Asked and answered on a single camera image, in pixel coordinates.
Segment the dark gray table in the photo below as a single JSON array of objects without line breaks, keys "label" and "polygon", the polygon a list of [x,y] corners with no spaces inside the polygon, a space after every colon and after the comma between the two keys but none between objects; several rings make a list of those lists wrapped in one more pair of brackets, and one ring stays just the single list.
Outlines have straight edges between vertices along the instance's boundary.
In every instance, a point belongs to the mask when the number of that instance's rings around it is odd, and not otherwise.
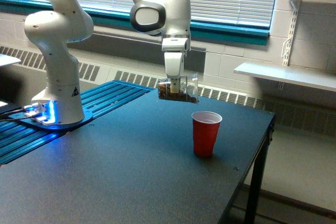
[{"label": "dark gray table", "polygon": [[[0,223],[219,223],[256,159],[255,215],[274,115],[152,91],[0,168]],[[223,116],[212,158],[193,154],[194,111]]]},{"label": "dark gray table", "polygon": [[15,104],[13,104],[13,103],[10,103],[10,102],[1,100],[1,99],[0,99],[0,102],[5,102],[5,103],[7,103],[7,105],[4,105],[4,106],[1,106],[1,107],[0,107],[0,114],[1,114],[1,113],[5,113],[5,112],[8,112],[8,111],[13,110],[13,109],[18,109],[18,108],[19,108],[19,106],[15,105]]}]

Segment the radiator vent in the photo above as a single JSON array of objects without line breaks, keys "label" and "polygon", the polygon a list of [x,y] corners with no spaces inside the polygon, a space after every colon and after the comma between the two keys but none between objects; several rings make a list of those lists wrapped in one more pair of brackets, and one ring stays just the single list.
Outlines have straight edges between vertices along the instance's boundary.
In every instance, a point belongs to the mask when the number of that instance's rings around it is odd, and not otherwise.
[{"label": "radiator vent", "polygon": [[[157,78],[142,74],[117,71],[116,80],[140,84],[155,88]],[[336,136],[336,113],[323,112],[285,104],[278,101],[265,101],[230,90],[217,89],[205,85],[198,86],[198,95],[224,102],[231,102],[256,109],[275,112],[276,123],[297,129],[315,132],[328,136]]]},{"label": "radiator vent", "polygon": [[[19,63],[19,65],[21,66],[33,69],[39,69],[42,71],[46,70],[46,63],[44,61],[43,55],[41,54],[9,47],[0,47],[0,54],[13,56],[20,59],[21,62]],[[95,82],[99,70],[100,70],[99,66],[80,62],[79,79]]]}]

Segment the window sill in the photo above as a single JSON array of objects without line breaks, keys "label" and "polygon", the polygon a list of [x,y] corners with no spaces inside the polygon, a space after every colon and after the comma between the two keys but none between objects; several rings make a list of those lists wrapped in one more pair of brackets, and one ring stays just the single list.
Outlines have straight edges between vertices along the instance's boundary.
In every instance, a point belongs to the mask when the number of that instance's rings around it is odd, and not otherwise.
[{"label": "window sill", "polygon": [[[53,9],[50,3],[29,0],[0,0],[0,12],[28,15],[39,10]],[[132,29],[128,13],[93,8],[84,8],[91,15],[95,25],[109,25]],[[191,22],[193,39],[222,43],[232,41],[253,45],[267,45],[269,30],[238,27],[233,25]]]}]

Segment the red solo cup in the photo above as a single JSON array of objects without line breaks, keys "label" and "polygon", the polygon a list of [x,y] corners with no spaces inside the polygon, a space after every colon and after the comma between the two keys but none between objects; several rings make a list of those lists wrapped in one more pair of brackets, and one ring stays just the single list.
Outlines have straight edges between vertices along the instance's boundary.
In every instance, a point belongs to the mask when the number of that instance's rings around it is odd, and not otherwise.
[{"label": "red solo cup", "polygon": [[210,157],[214,149],[222,117],[210,111],[198,111],[192,114],[194,153],[199,157]]}]

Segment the robotic arm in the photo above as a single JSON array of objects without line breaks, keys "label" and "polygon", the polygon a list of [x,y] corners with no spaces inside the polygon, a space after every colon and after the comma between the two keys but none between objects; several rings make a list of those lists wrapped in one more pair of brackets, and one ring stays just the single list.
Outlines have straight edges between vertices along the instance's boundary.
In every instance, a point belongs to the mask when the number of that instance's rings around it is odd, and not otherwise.
[{"label": "robotic arm", "polygon": [[[54,11],[29,15],[25,33],[42,52],[47,87],[32,99],[38,109],[27,112],[43,125],[78,123],[85,115],[79,92],[78,60],[67,43],[82,41],[93,33],[91,17],[77,0],[49,0]],[[131,24],[139,32],[162,37],[165,70],[171,92],[180,90],[184,57],[190,51],[190,0],[133,0]]]},{"label": "robotic arm", "polygon": [[47,69],[47,87],[32,99],[43,104],[27,113],[42,116],[44,125],[73,124],[84,118],[79,92],[78,60],[68,52],[67,43],[82,41],[93,33],[91,17],[77,0],[49,0],[54,11],[29,15],[25,33],[42,52]]},{"label": "robotic arm", "polygon": [[137,31],[162,37],[165,71],[171,92],[180,90],[184,57],[190,51],[190,0],[133,0],[131,24]]}]

